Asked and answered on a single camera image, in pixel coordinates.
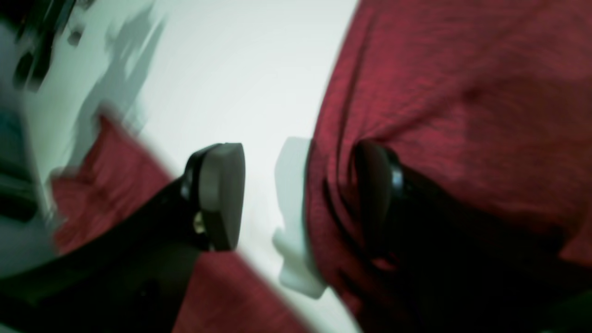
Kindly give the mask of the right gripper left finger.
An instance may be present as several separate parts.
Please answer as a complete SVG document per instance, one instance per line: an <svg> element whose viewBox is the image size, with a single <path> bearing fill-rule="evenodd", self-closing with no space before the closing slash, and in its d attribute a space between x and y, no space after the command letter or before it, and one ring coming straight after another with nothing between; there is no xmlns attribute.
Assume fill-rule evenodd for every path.
<svg viewBox="0 0 592 333"><path fill-rule="evenodd" d="M1 323L20 333L169 333L202 252L236 249L241 143L195 152L125 221L43 266L2 278Z"/></svg>

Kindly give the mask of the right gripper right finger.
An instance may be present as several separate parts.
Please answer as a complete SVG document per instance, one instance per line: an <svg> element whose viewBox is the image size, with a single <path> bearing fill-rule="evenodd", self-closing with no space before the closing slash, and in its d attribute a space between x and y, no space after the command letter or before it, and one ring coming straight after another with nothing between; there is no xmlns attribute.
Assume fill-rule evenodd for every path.
<svg viewBox="0 0 592 333"><path fill-rule="evenodd" d="M354 149L364 240L392 259L419 327L434 333L589 333L591 270L560 234L469 207L377 142Z"/></svg>

